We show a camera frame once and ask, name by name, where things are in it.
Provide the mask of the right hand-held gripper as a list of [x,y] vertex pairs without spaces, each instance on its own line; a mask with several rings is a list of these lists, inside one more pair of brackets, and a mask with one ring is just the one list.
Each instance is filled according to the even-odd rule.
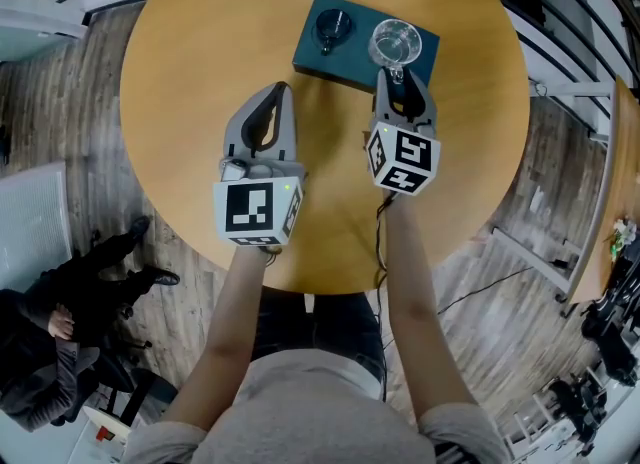
[[436,139],[437,107],[424,82],[404,71],[404,116],[393,108],[390,73],[377,74],[374,116],[366,144],[374,184],[410,196],[418,195],[438,172],[441,143]]

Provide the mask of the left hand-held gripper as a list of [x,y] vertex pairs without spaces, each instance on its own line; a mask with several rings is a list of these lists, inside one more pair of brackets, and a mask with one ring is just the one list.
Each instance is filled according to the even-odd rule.
[[[238,246],[285,246],[304,197],[304,166],[296,162],[293,91],[284,81],[253,94],[229,120],[221,178],[213,184],[219,238]],[[277,159],[247,150],[275,150]]]

